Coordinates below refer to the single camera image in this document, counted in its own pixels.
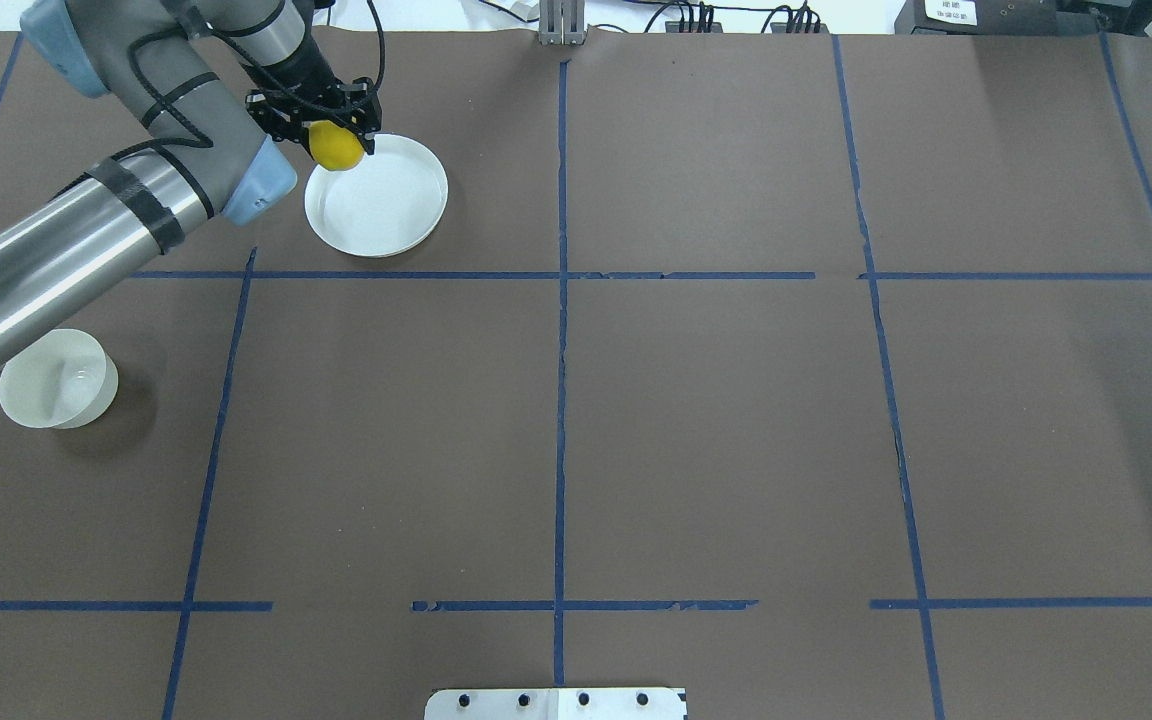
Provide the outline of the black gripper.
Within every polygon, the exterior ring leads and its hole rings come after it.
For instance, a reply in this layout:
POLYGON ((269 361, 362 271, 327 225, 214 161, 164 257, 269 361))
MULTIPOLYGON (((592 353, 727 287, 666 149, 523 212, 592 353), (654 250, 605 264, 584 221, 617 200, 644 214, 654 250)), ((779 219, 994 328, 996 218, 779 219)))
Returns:
POLYGON ((244 71, 255 83, 248 91, 247 113, 264 129, 276 129, 276 142, 308 149, 308 127, 326 120, 356 129, 365 156, 376 154, 376 132, 381 128, 379 83, 361 76, 338 78, 316 41, 302 41, 291 55, 274 65, 262 65, 244 53, 244 71))

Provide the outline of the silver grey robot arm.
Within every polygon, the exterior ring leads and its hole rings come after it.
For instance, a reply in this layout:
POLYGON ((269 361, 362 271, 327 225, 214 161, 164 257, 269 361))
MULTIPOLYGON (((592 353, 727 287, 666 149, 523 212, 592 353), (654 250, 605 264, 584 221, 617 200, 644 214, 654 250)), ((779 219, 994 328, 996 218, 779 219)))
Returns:
POLYGON ((251 223, 297 183, 280 143, 312 124, 366 154, 385 67, 344 82, 314 40, 328 1, 36 1, 20 35, 78 94, 111 94, 146 141, 96 161, 0 233, 5 365, 214 217, 251 223))

